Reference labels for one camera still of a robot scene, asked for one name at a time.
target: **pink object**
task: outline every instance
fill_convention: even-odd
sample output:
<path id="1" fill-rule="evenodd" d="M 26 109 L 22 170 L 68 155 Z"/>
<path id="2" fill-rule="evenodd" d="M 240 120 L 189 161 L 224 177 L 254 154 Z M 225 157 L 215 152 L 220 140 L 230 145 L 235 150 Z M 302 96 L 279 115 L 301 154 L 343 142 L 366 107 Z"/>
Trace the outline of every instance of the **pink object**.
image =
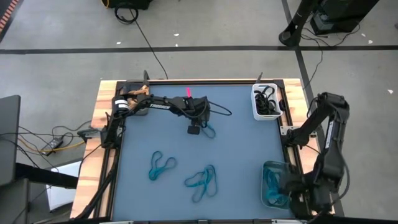
<path id="1" fill-rule="evenodd" d="M 191 97 L 191 89 L 187 88 L 187 96 Z"/>

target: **gray floor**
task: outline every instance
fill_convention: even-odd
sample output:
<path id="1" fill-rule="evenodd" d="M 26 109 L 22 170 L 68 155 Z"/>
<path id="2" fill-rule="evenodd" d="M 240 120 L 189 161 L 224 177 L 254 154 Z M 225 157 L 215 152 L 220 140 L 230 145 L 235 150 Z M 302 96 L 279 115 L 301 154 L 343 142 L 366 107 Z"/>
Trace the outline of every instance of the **gray floor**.
<path id="1" fill-rule="evenodd" d="M 299 1 L 289 0 L 292 14 Z M 398 3 L 380 0 L 343 45 L 396 45 Z M 139 23 L 154 47 L 281 45 L 277 34 L 287 25 L 281 0 L 154 0 L 140 11 Z M 331 35 L 327 41 L 341 38 Z M 314 45 L 302 41 L 302 45 Z M 147 47 L 135 25 L 118 23 L 97 0 L 24 0 L 0 49 Z M 157 53 L 170 78 L 301 78 L 294 52 Z M 320 52 L 303 52 L 312 74 Z M 342 200 L 348 217 L 398 219 L 398 171 L 394 136 L 398 109 L 398 51 L 324 52 L 312 81 L 314 94 L 345 95 L 351 104 L 344 155 L 351 188 Z M 21 126 L 49 133 L 55 125 L 76 127 L 92 116 L 101 80 L 164 78 L 151 53 L 0 55 L 0 97 L 22 97 Z M 43 143 L 29 138 L 34 143 Z M 51 155 L 52 164 L 81 158 L 83 148 Z M 41 167 L 50 165 L 34 157 Z M 18 161 L 29 163 L 22 155 Z M 32 188 L 32 194 L 41 186 Z M 44 195 L 31 221 L 49 217 Z"/>

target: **black stand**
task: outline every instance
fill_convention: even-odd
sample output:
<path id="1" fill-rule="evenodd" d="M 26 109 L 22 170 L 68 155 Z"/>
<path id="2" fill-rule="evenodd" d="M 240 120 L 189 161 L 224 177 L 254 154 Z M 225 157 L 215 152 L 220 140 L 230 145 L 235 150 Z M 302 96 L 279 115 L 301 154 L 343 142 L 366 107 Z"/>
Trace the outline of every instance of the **black stand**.
<path id="1" fill-rule="evenodd" d="M 317 5 L 318 0 L 302 0 L 296 14 L 287 28 L 279 34 L 279 41 L 289 47 L 298 46 L 301 40 L 301 31 L 311 14 L 312 9 Z"/>
<path id="2" fill-rule="evenodd" d="M 52 172 L 16 162 L 15 179 L 27 178 L 32 182 L 76 189 L 78 177 Z"/>

